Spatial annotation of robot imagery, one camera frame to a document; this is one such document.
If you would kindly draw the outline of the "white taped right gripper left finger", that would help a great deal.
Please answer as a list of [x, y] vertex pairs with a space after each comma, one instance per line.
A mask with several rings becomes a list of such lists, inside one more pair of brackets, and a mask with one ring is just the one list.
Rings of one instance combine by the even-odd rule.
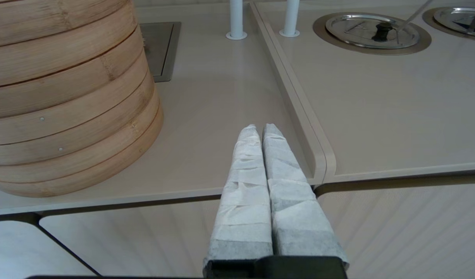
[[270, 194], [255, 125], [239, 133], [204, 265], [273, 255]]

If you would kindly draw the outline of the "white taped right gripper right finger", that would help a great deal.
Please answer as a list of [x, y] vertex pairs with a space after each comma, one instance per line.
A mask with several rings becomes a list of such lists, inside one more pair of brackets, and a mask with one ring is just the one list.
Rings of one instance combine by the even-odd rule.
[[274, 124], [263, 130], [274, 252], [280, 256], [331, 256], [349, 260], [307, 182], [288, 141]]

